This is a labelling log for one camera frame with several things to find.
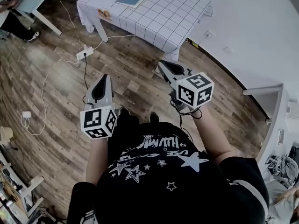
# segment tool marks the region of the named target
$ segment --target black cable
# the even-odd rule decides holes
[[[65,222],[63,221],[67,221],[67,218],[61,218],[59,216],[56,215],[54,210],[50,210],[50,208],[48,207],[42,207],[42,206],[38,206],[39,208],[45,209],[54,219],[55,219],[55,223],[63,223],[65,224]]]
[[[201,110],[200,110],[200,107],[196,108],[196,109],[193,110],[193,111],[187,112],[187,113],[181,113],[180,110],[179,110],[179,108],[178,108],[178,106],[177,106],[177,104],[176,104],[172,99],[170,100],[170,104],[171,104],[172,107],[174,107],[174,108],[176,109],[176,111],[177,111],[178,114],[179,114],[179,126],[180,126],[181,130],[183,130],[183,131],[185,130],[185,131],[187,132],[187,135],[188,135],[190,141],[194,144],[194,142],[193,142],[193,138],[192,138],[192,136],[190,135],[190,133],[188,132],[188,130],[186,130],[185,128],[182,127],[182,116],[190,115],[190,116],[191,116],[192,118],[194,118],[194,119],[200,119],[200,118],[202,117],[202,112],[201,112]],[[198,118],[197,118],[197,117],[194,117],[194,116],[192,115],[193,113],[195,113],[195,112],[197,112],[197,111],[200,112],[200,117],[198,117]]]
[[[24,170],[25,170],[27,176],[28,176],[29,178],[32,178],[32,176],[28,173],[28,171],[27,171],[27,169],[25,168],[25,165],[24,165],[25,154],[24,154],[23,150],[20,149],[20,148],[17,148],[17,147],[12,147],[10,143],[9,143],[9,146],[10,146],[9,149],[3,149],[3,150],[4,150],[4,151],[8,151],[8,150],[10,150],[10,149],[13,149],[13,150],[16,150],[16,151],[20,150],[20,151],[22,152],[22,156],[23,156],[23,159],[22,159],[22,165],[23,165],[23,168],[24,168]]]
[[[8,145],[10,146],[10,148],[8,148],[8,149],[4,149],[4,148],[2,148],[2,149],[3,149],[4,151],[8,151],[8,150],[11,150],[11,149],[18,150],[18,148],[16,148],[16,147],[11,147],[10,142],[8,143]]]
[[[86,80],[85,80],[85,77],[86,77],[86,68],[87,68],[86,53],[84,53],[84,58],[85,58],[85,72],[84,72],[84,81],[85,81],[85,86],[86,86],[86,89],[88,89],[88,87],[87,87],[87,83],[86,83]]]

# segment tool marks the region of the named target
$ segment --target white wall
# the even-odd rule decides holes
[[[213,0],[189,38],[228,68],[247,88],[284,83],[299,94],[299,14],[289,0]],[[215,37],[204,40],[211,30]],[[223,49],[234,51],[228,55]]]

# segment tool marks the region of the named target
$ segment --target white desk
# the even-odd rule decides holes
[[[254,95],[254,94],[269,94],[271,92],[277,92],[278,98],[275,105],[275,110],[273,113],[272,121],[268,133],[263,142],[262,148],[256,158],[258,167],[263,174],[263,178],[268,177],[268,172],[265,172],[267,166],[265,164],[266,160],[271,154],[282,156],[288,155],[293,142],[299,141],[298,133],[289,133],[287,123],[285,121],[286,111],[288,103],[290,101],[289,93],[286,88],[281,84],[278,87],[251,89],[243,91],[244,95]],[[278,131],[284,129],[284,141],[282,145],[278,145]]]
[[[20,12],[24,17],[29,19],[31,22],[34,22],[28,15],[26,15],[26,13],[32,13],[49,28],[51,28],[55,33],[61,35],[61,31],[37,11],[37,9],[43,3],[43,1],[45,0],[23,0],[15,9],[18,12]]]
[[[78,13],[88,32],[96,27],[104,42],[103,19],[158,47],[178,60],[180,46],[203,15],[212,15],[211,0],[144,0],[136,9],[116,0],[79,0]]]

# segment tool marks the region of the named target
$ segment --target sneaker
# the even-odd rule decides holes
[[[28,42],[33,42],[35,39],[37,39],[39,37],[39,32],[35,32],[33,37],[31,39],[28,40]]]
[[[120,116],[121,114],[122,115],[130,115],[130,111],[126,107],[122,107],[122,108],[120,108],[118,115]]]
[[[155,124],[155,123],[159,123],[160,122],[159,116],[157,115],[156,112],[150,113],[149,122],[151,124]]]

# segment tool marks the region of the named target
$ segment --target floor plank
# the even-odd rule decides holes
[[[76,25],[82,44],[97,46],[101,39],[96,32],[88,33],[81,25],[76,0],[62,0]],[[16,37],[0,41],[0,125],[12,127],[13,149],[5,151],[21,178],[42,175],[45,181],[36,194],[45,198],[46,206],[55,205],[63,217],[67,215],[71,189],[84,179],[90,140],[79,127],[85,62],[76,67],[60,62],[51,71],[45,85],[44,100],[47,122],[40,136],[32,136],[21,126],[22,111],[31,111],[29,130],[39,133],[44,124],[45,110],[41,88],[48,70],[60,59],[75,61],[80,44],[68,16],[58,0],[46,0],[41,12],[63,32],[53,33],[39,21],[33,29],[41,30],[38,41],[24,43]],[[108,36],[128,35],[103,22]],[[163,53],[138,37],[112,38],[87,58],[86,82],[90,86],[104,73],[110,75],[117,106],[126,106],[141,122],[147,122],[152,111],[161,120],[179,125],[179,116],[170,105],[170,86],[153,70]],[[212,102],[207,106],[238,155],[256,157],[268,131],[265,117],[242,89],[213,61],[184,43],[180,61],[205,72],[214,82]],[[201,139],[191,117],[183,117],[185,127],[199,150]]]

